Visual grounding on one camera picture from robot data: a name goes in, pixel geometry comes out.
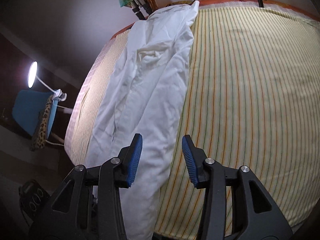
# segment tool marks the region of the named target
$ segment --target white cloth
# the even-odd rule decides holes
[[[151,239],[159,190],[168,179],[187,91],[190,26],[199,2],[176,5],[136,22],[110,77],[89,142],[87,167],[103,164],[143,137],[135,182],[120,190],[128,239]]]

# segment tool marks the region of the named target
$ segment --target leopard print fabric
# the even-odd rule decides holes
[[[49,96],[47,103],[45,104],[45,109],[39,112],[39,121],[35,133],[31,139],[30,151],[42,149],[45,146],[51,105],[52,95]]]

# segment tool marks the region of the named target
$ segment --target bed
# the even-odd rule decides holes
[[[204,191],[189,182],[185,134],[224,166],[249,166],[291,226],[307,218],[320,197],[319,19],[274,1],[259,8],[255,1],[200,2],[170,175],[147,225],[161,235],[195,239],[199,225]],[[80,90],[65,138],[75,165],[94,155],[88,152],[92,130],[129,33],[126,28],[107,42]],[[230,189],[227,196],[229,235]]]

